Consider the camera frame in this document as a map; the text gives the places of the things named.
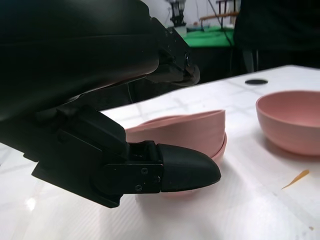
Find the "stacked pink bowls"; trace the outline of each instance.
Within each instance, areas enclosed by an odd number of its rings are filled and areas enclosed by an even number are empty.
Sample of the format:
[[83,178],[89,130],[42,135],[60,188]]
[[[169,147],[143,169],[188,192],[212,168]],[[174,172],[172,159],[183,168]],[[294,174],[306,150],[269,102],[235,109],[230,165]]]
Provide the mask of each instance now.
[[[126,129],[126,141],[139,143],[152,140],[156,144],[193,149],[206,154],[219,165],[227,144],[225,122],[224,110],[161,117]],[[185,196],[192,192],[194,190],[170,192],[166,196]]]

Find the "pink bowl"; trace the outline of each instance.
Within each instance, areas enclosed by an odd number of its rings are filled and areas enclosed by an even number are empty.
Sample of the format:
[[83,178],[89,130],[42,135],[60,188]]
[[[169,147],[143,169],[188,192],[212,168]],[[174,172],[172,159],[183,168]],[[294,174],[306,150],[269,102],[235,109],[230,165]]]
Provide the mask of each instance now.
[[320,156],[320,92],[284,91],[256,102],[265,136],[292,153]]
[[[153,140],[202,152],[219,165],[227,145],[226,112],[210,111],[194,115],[160,117],[126,130],[126,141]],[[162,193],[165,197],[186,197],[197,190]]]

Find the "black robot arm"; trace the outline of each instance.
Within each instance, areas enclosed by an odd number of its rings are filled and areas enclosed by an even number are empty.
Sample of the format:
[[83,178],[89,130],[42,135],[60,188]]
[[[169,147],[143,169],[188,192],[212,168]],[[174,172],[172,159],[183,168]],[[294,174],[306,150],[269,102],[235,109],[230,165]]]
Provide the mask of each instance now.
[[221,178],[206,155],[125,130],[79,96],[141,78],[182,86],[200,74],[174,31],[139,0],[0,3],[0,142],[37,162],[32,175],[113,208],[123,194],[197,189]]

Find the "wire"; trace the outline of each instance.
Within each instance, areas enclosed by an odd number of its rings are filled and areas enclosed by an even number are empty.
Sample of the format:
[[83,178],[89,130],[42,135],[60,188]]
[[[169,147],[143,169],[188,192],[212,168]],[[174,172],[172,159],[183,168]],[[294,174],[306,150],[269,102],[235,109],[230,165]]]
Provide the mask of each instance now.
[[133,104],[133,103],[134,103],[134,101],[132,100],[132,97],[131,97],[129,83],[126,83],[126,85],[127,85],[127,88],[128,88],[129,100],[130,100],[131,104]]
[[217,20],[218,20],[218,22],[219,22],[219,24],[220,24],[220,26],[221,26],[221,30],[222,30],[222,32],[224,33],[225,38],[227,39],[230,47],[232,47],[232,46],[233,46],[233,45],[232,45],[232,42],[231,42],[230,38],[228,37],[228,35],[227,35],[227,33],[226,33],[226,30],[225,30],[224,27],[222,26],[222,23],[221,23],[221,21],[220,21],[220,18],[218,17],[218,14],[217,14],[214,6],[212,5],[212,3],[211,3],[210,0],[208,0],[208,2],[209,2],[210,6],[211,6],[211,8],[212,8],[212,10],[213,10],[213,12],[214,12],[214,15],[216,16],[216,18],[217,18]]
[[199,19],[199,7],[198,7],[198,1],[195,0],[195,6],[196,6],[196,15],[197,15],[197,18],[198,18],[198,21],[200,20]]
[[166,20],[165,20],[165,22],[164,22],[164,25],[166,25],[167,22],[168,22],[168,20],[169,20],[170,13],[171,13],[171,8],[168,8],[168,11],[169,11],[169,13],[168,13],[168,16],[166,17]]

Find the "white tabletop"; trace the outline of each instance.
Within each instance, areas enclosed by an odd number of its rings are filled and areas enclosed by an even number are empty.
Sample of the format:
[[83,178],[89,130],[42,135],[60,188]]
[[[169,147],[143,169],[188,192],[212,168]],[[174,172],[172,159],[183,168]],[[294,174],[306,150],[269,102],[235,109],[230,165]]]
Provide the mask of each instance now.
[[222,179],[190,198],[125,195],[109,209],[31,176],[36,163],[0,145],[0,240],[320,240],[320,162],[268,143],[256,116],[260,96],[283,90],[320,91],[320,71],[280,67],[104,112],[128,128],[226,109]]

